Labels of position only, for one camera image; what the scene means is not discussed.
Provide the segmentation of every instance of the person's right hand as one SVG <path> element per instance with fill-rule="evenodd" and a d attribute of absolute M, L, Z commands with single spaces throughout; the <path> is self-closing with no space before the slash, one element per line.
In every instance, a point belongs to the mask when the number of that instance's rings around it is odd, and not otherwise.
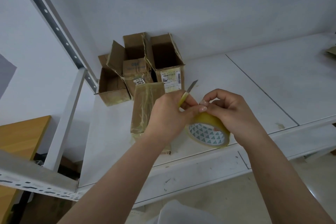
<path fill-rule="evenodd" d="M 243 147 L 267 135 L 241 95 L 216 89 L 206 94 L 199 104 L 207 107 L 207 113 L 218 117 Z"/>

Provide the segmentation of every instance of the person's left hand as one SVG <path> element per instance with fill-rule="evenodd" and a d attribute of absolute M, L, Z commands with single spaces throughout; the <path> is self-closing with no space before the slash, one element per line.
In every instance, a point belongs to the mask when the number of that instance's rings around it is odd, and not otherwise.
<path fill-rule="evenodd" d="M 178 104 L 184 93 L 185 90 L 170 92 L 155 101 L 145 133 L 159 138 L 166 145 L 181 133 L 195 115 L 207 110 L 188 95 L 181 105 L 185 111 L 181 112 Z"/>

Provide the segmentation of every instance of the white sticker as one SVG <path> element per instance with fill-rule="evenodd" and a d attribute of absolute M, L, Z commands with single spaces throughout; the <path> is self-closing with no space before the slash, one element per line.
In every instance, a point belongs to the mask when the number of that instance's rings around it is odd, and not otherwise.
<path fill-rule="evenodd" d="M 182 89 L 181 70 L 179 68 L 162 71 L 161 80 L 165 85 L 166 93 Z"/>
<path fill-rule="evenodd" d="M 133 82 L 134 82 L 135 85 L 145 84 L 145 81 L 143 79 L 141 79 L 141 78 L 133 80 Z"/>

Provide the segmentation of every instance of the roll of tape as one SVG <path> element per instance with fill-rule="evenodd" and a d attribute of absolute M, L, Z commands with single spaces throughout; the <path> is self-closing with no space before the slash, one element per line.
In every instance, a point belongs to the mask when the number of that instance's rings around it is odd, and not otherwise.
<path fill-rule="evenodd" d="M 230 142 L 229 130 L 220 119 L 206 112 L 196 115 L 185 128 L 191 139 L 210 147 L 221 148 Z"/>

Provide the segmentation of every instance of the hand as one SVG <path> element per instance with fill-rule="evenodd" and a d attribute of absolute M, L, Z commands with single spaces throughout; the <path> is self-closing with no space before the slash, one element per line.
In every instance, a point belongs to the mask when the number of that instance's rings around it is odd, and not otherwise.
<path fill-rule="evenodd" d="M 188 95 L 181 105 L 185 111 L 181 112 L 178 104 L 184 93 L 184 90 L 170 92 L 155 101 L 145 133 L 159 137 L 166 145 L 181 133 L 196 114 L 207 110 Z"/>
<path fill-rule="evenodd" d="M 243 147 L 267 135 L 241 95 L 216 89 L 206 94 L 200 104 L 208 108 L 209 114 L 218 117 Z"/>

